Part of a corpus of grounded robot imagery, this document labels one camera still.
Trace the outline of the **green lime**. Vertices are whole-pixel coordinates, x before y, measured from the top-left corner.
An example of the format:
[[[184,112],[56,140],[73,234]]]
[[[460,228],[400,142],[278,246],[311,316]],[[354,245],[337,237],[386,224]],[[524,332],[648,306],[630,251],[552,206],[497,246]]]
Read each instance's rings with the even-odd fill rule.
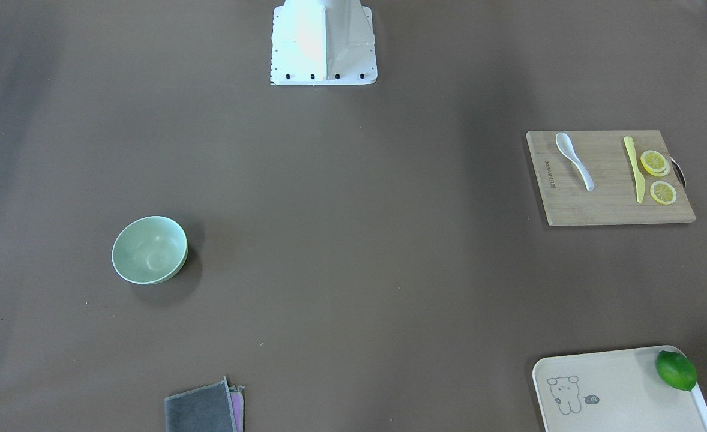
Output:
[[[655,359],[655,369],[664,383],[677,390],[691,392],[697,385],[696,367],[678,351],[661,350]]]

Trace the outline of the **white ceramic spoon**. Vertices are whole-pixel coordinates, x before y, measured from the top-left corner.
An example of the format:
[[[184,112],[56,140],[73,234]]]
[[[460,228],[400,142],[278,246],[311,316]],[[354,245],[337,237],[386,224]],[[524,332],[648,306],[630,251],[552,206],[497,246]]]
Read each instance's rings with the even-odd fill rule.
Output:
[[[575,168],[578,170],[579,175],[581,175],[582,181],[587,191],[593,191],[595,188],[595,184],[592,175],[590,175],[589,171],[586,168],[586,165],[584,165],[582,160],[577,155],[570,135],[560,131],[556,133],[555,142],[560,153],[565,158],[570,160],[575,166]]]

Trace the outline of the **light green bowl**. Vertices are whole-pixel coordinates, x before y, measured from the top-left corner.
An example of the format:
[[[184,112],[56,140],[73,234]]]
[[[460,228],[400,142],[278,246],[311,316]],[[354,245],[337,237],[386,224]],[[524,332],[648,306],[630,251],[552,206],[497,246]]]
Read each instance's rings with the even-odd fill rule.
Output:
[[[161,215],[141,218],[121,231],[111,258],[116,274],[128,282],[163,283],[188,260],[188,235],[173,219]]]

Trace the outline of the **beige rabbit tray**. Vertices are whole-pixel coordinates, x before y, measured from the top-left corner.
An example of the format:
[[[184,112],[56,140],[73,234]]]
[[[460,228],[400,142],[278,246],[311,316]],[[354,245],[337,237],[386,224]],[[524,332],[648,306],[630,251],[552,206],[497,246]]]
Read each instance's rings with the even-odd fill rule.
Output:
[[[655,368],[670,345],[546,356],[532,380],[547,431],[707,431],[698,386],[682,391]]]

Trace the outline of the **lemon slice stack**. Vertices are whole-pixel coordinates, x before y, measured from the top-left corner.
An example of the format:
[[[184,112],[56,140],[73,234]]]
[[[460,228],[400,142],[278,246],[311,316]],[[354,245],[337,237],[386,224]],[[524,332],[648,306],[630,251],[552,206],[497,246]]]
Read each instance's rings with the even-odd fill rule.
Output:
[[[664,177],[671,172],[671,164],[658,151],[647,150],[639,158],[642,167],[652,176]]]

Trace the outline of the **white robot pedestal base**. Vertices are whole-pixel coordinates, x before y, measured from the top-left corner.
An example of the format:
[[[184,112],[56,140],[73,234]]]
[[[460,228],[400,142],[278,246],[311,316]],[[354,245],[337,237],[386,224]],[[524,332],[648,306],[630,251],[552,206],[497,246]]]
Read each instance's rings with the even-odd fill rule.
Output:
[[[271,85],[371,85],[378,79],[373,13],[359,1],[285,1],[273,11],[271,42]]]

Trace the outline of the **yellow plastic knife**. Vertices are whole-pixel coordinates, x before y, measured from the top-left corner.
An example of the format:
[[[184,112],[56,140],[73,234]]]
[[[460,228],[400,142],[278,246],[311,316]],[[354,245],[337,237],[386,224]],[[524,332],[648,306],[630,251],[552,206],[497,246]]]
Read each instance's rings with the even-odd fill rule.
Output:
[[[624,146],[626,150],[626,155],[630,161],[631,174],[634,178],[634,190],[636,191],[636,202],[642,204],[645,196],[645,178],[640,172],[639,161],[636,153],[636,146],[634,145],[633,137],[626,135],[624,137]]]

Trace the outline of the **bamboo cutting board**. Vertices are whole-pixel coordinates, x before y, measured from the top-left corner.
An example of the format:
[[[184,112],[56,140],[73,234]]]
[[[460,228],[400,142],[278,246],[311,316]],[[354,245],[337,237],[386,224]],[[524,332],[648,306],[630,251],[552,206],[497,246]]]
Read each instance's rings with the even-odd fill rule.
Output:
[[[592,175],[595,188],[587,191],[581,175],[556,145],[556,131],[526,134],[546,220],[553,226],[691,223],[696,215],[675,172],[663,177],[678,194],[674,204],[661,205],[649,193],[658,177],[642,164],[645,196],[636,202],[634,178],[626,155],[624,137],[633,137],[637,156],[653,150],[669,158],[658,130],[568,131],[577,155]]]

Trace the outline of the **grey folded cloth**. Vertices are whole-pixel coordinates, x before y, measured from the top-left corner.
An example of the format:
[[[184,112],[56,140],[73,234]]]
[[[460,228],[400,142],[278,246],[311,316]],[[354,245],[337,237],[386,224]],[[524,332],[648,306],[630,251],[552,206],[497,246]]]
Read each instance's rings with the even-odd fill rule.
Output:
[[[164,399],[167,431],[244,431],[244,387],[227,377]]]

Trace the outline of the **lemon slice single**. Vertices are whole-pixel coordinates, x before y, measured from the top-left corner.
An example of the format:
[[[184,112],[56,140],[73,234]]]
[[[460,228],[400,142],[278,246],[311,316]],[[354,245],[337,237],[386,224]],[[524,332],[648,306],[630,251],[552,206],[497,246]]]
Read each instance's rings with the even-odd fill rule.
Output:
[[[675,187],[665,181],[655,181],[649,188],[652,199],[661,205],[674,204],[678,198]]]

